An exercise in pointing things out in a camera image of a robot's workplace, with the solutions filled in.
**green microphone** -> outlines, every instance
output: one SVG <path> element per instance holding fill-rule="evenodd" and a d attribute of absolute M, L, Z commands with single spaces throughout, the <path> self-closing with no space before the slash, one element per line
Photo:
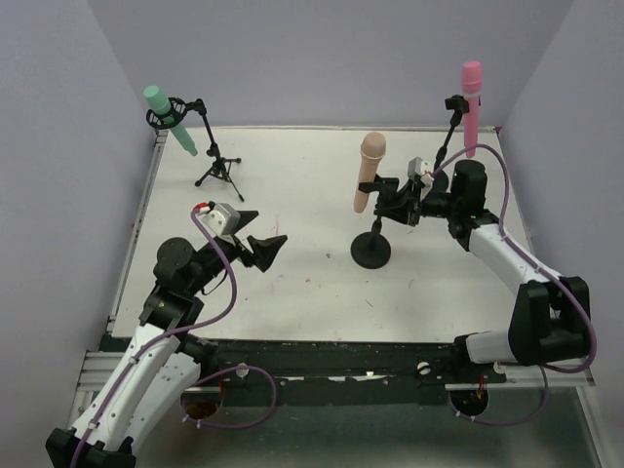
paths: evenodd
<path fill-rule="evenodd" d="M 143 95 L 149 104 L 149 107 L 154 111 L 157 116 L 165 115 L 172 109 L 172 104 L 169 102 L 169 98 L 163 90 L 157 86 L 148 86 L 143 90 Z M 169 116 L 161 119 L 165 124 L 171 124 L 174 118 Z M 195 141 L 188 134 L 182 124 L 177 124 L 173 127 L 171 133 L 174 134 L 175 139 L 182 145 L 186 151 L 191 153 L 191 156 L 197 156 L 197 148 L 195 147 Z"/>

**screw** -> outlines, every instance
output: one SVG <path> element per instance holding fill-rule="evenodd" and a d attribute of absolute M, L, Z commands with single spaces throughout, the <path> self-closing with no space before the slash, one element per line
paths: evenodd
<path fill-rule="evenodd" d="M 500 363 L 494 363 L 493 369 L 496 373 L 505 373 L 507 371 L 507 366 Z"/>
<path fill-rule="evenodd" d="M 238 365 L 238 367 L 246 366 L 246 365 L 247 364 L 245 364 L 245 363 L 241 363 L 241 364 Z M 248 373 L 250 373 L 249 369 L 236 369 L 236 375 L 238 375 L 241 378 L 247 377 Z"/>
<path fill-rule="evenodd" d="M 418 363 L 416 370 L 420 375 L 427 375 L 428 373 L 431 373 L 431 366 L 429 366 L 429 363 L 422 361 Z"/>

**round microphone stand base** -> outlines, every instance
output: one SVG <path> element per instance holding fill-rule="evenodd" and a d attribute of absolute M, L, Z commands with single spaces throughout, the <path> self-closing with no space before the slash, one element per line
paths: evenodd
<path fill-rule="evenodd" d="M 368 270 L 376 270 L 388 263 L 391 252 L 386 238 L 374 232 L 363 232 L 351 243 L 351 256 Z"/>

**black tripod stand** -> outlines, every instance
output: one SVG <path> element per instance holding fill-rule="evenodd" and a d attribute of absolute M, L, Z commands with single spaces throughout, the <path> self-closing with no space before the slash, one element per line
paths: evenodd
<path fill-rule="evenodd" d="M 240 164 L 242 159 L 226 159 L 221 157 L 218 144 L 216 144 L 215 137 L 213 136 L 213 130 L 208 123 L 208 118 L 206 117 L 208 111 L 204 102 L 201 99 L 197 99 L 193 102 L 184 102 L 182 99 L 177 97 L 170 97 L 169 101 L 172 104 L 172 108 L 167 114 L 156 115 L 151 110 L 147 112 L 146 119 L 149 126 L 156 130 L 172 129 L 184 119 L 184 116 L 189 110 L 194 110 L 201 115 L 202 120 L 204 121 L 204 126 L 206 127 L 206 132 L 208 132 L 208 138 L 211 140 L 211 147 L 206 151 L 206 154 L 211 158 L 214 158 L 214 161 L 211 168 L 195 181 L 195 186 L 199 187 L 208 176 L 214 177 L 227 183 L 231 183 L 232 187 L 234 187 L 234 190 L 236 191 L 236 194 L 238 195 L 239 200 L 244 202 L 245 199 L 243 198 L 243 195 L 241 195 L 241 192 L 238 191 L 234 180 L 232 180 L 232 177 L 230 176 L 232 163 Z M 167 117 L 172 118 L 171 122 L 165 123 Z"/>

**wire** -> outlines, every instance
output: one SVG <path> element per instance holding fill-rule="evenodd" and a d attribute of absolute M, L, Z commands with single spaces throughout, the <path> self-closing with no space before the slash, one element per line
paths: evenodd
<path fill-rule="evenodd" d="M 263 368 L 258 368 L 256 366 L 241 365 L 241 366 L 235 366 L 233 368 L 223 369 L 223 370 L 220 370 L 218 372 L 215 372 L 209 375 L 208 377 L 199 379 L 197 382 L 195 382 L 194 386 L 213 380 L 214 378 L 224 375 L 225 373 L 238 371 L 238 370 L 249 370 L 249 371 L 260 372 L 262 375 L 266 377 L 266 379 L 271 384 L 271 391 L 272 391 L 271 404 L 269 405 L 268 410 L 261 417 L 259 417 L 258 419 L 254 421 L 242 422 L 239 424 L 219 424 L 217 422 L 204 421 L 203 419 L 194 419 L 190 417 L 186 413 L 186 403 L 182 403 L 182 409 L 184 410 L 184 413 L 185 413 L 184 420 L 190 420 L 200 426 L 213 427 L 214 429 L 248 429 L 250 427 L 257 426 L 258 424 L 261 424 L 264 421 L 266 421 L 277 406 L 277 385 L 275 385 L 275 379 L 271 376 L 271 374 L 267 372 L 266 370 L 264 370 Z"/>
<path fill-rule="evenodd" d="M 215 240 L 215 238 L 211 235 L 211 233 L 208 231 L 208 229 L 204 226 L 204 224 L 197 217 L 197 214 L 199 213 L 200 208 L 203 208 L 204 206 L 205 206 L 204 204 L 200 204 L 200 205 L 197 205 L 192 210 L 192 212 L 191 212 L 191 220 L 195 223 L 195 225 L 202 232 L 202 234 L 204 234 L 204 236 L 208 240 L 208 243 L 211 245 L 211 247 L 214 249 L 214 251 L 218 255 L 219 259 L 223 263 L 223 267 L 225 268 L 225 274 L 227 276 L 229 276 L 229 278 L 230 278 L 230 283 L 232 285 L 232 295 L 231 295 L 229 304 L 227 304 L 227 307 L 225 307 L 223 312 L 221 312 L 220 314 L 212 317 L 211 319 L 206 320 L 204 322 L 200 322 L 199 324 L 189 325 L 189 326 L 186 326 L 186 327 L 180 327 L 178 329 L 173 329 L 173 330 L 170 330 L 170 331 L 166 331 L 166 332 L 164 332 L 162 334 L 159 334 L 158 336 L 150 339 L 144 345 L 142 345 L 138 349 L 138 351 L 136 351 L 136 354 L 134 354 L 134 356 L 131 358 L 131 360 L 124 366 L 124 368 L 119 373 L 119 376 L 115 379 L 113 384 L 110 386 L 110 390 L 108 391 L 108 393 L 106 394 L 106 396 L 102 400 L 101 405 L 99 406 L 99 408 L 97 409 L 96 413 L 94 414 L 94 417 L 89 421 L 88 428 L 87 428 L 87 430 L 85 430 L 85 433 L 80 438 L 80 441 L 78 442 L 78 445 L 76 446 L 76 450 L 74 451 L 74 453 L 73 453 L 73 455 L 71 457 L 71 462 L 69 464 L 69 468 L 77 468 L 78 459 L 80 458 L 80 454 L 82 453 L 82 450 L 83 450 L 85 444 L 89 440 L 89 437 L 91 437 L 91 434 L 93 433 L 94 429 L 98 427 L 99 420 L 101 419 L 101 417 L 103 416 L 104 412 L 106 411 L 106 409 L 110 405 L 110 403 L 111 403 L 112 399 L 114 398 L 115 394 L 117 393 L 119 388 L 122 386 L 124 380 L 126 379 L 128 374 L 130 373 L 130 371 L 133 368 L 133 366 L 138 362 L 138 360 L 143 356 L 143 354 L 145 354 L 156 343 L 158 343 L 158 342 L 162 341 L 163 339 L 166 339 L 166 338 L 168 338 L 170 336 L 173 336 L 173 335 L 176 335 L 176 334 L 179 334 L 179 333 L 191 332 L 193 330 L 197 330 L 197 329 L 200 329 L 202 327 L 206 327 L 208 325 L 212 325 L 215 322 L 218 322 L 219 320 L 225 318 L 232 311 L 232 309 L 234 308 L 234 304 L 236 303 L 236 297 L 238 295 L 238 285 L 236 283 L 236 278 L 234 277 L 234 270 L 232 269 L 232 265 L 230 264 L 229 260 L 227 259 L 227 256 L 225 255 L 225 253 L 223 252 L 221 247 L 219 246 L 218 242 Z"/>
<path fill-rule="evenodd" d="M 481 400 L 481 397 L 486 390 L 486 378 L 483 374 L 479 375 L 479 388 L 477 389 L 477 398 Z"/>
<path fill-rule="evenodd" d="M 539 407 L 529 414 L 528 416 L 522 417 L 520 419 L 516 419 L 515 421 L 490 421 L 488 419 L 478 419 L 475 416 L 469 416 L 468 414 L 464 414 L 459 409 L 455 407 L 455 404 L 452 402 L 452 398 L 450 396 L 451 392 L 447 392 L 447 401 L 448 406 L 455 413 L 456 417 L 461 417 L 470 422 L 476 422 L 477 424 L 483 424 L 485 426 L 497 426 L 497 427 L 510 427 L 510 426 L 519 426 L 521 424 L 525 424 L 526 422 L 531 422 L 533 419 L 539 417 L 544 410 L 546 409 L 546 404 L 548 403 L 548 399 L 550 398 L 550 386 L 548 385 L 548 378 L 546 377 L 546 371 L 540 366 L 539 370 L 542 372 L 542 377 L 544 378 L 544 395 L 542 396 L 542 401 L 539 404 Z"/>
<path fill-rule="evenodd" d="M 206 292 L 204 291 L 204 288 L 202 288 L 202 296 L 207 296 L 207 295 L 211 295 L 212 293 L 214 293 L 216 289 L 223 284 L 223 282 L 225 281 L 225 278 L 227 278 L 227 272 L 223 273 L 223 276 L 221 277 L 220 280 L 218 280 L 218 283 L 216 284 L 216 286 L 214 286 L 214 288 L 212 288 L 210 291 Z"/>
<path fill-rule="evenodd" d="M 561 373 L 578 373 L 578 372 L 585 371 L 586 369 L 588 369 L 592 365 L 592 363 L 594 362 L 594 359 L 596 359 L 596 352 L 597 352 L 597 349 L 598 349 L 598 343 L 597 343 L 597 338 L 596 338 L 596 331 L 594 330 L 594 326 L 592 325 L 592 322 L 589 319 L 589 315 L 587 314 L 587 312 L 585 311 L 585 309 L 583 308 L 581 303 L 578 301 L 578 299 L 576 297 L 574 297 L 574 294 L 572 294 L 570 292 L 570 290 L 566 287 L 566 285 L 564 285 L 559 280 L 559 278 L 557 278 L 555 275 L 553 275 L 547 269 L 545 269 L 544 265 L 542 265 L 541 263 L 535 261 L 531 255 L 527 254 L 525 252 L 525 250 L 520 245 L 518 245 L 508 235 L 507 230 L 505 229 L 505 214 L 507 212 L 507 205 L 509 204 L 510 182 L 509 182 L 509 173 L 507 172 L 507 166 L 505 165 L 505 161 L 503 160 L 502 156 L 500 154 L 498 154 L 498 152 L 494 148 L 492 148 L 491 146 L 489 146 L 487 144 L 483 144 L 483 143 L 477 143 L 477 144 L 474 144 L 472 146 L 467 146 L 467 147 L 463 148 L 460 151 L 457 151 L 450 158 L 448 158 L 440 166 L 440 168 L 438 168 L 436 171 L 434 171 L 432 173 L 432 176 L 435 177 L 437 174 L 439 174 L 445 167 L 447 167 L 454 160 L 456 160 L 457 158 L 459 158 L 463 154 L 467 153 L 468 151 L 470 151 L 472 149 L 476 149 L 476 148 L 486 149 L 491 154 L 493 154 L 496 157 L 496 159 L 498 160 L 498 163 L 500 164 L 500 167 L 501 167 L 502 172 L 503 172 L 503 178 L 505 180 L 505 192 L 504 192 L 504 196 L 503 196 L 503 205 L 502 205 L 502 208 L 500 210 L 500 216 L 498 217 L 498 230 L 500 232 L 501 237 L 503 238 L 503 241 L 520 258 L 522 258 L 533 269 L 535 269 L 535 271 L 538 271 L 539 273 L 544 275 L 546 278 L 548 278 L 549 281 L 551 281 L 555 286 L 557 286 L 562 291 L 562 293 L 565 295 L 565 297 L 567 297 L 567 299 L 570 301 L 570 303 L 572 304 L 572 306 L 574 307 L 574 309 L 578 313 L 580 319 L 583 322 L 583 325 L 587 329 L 587 333 L 589 334 L 589 339 L 590 339 L 589 353 L 588 353 L 587 358 L 585 359 L 585 361 L 583 363 L 581 363 L 579 366 L 577 366 L 575 368 L 570 368 L 570 369 L 560 368 L 560 367 L 557 367 L 557 366 L 553 366 L 551 364 L 545 364 L 543 366 L 544 366 L 544 368 L 549 369 L 551 371 L 557 371 L 557 372 L 561 372 Z"/>

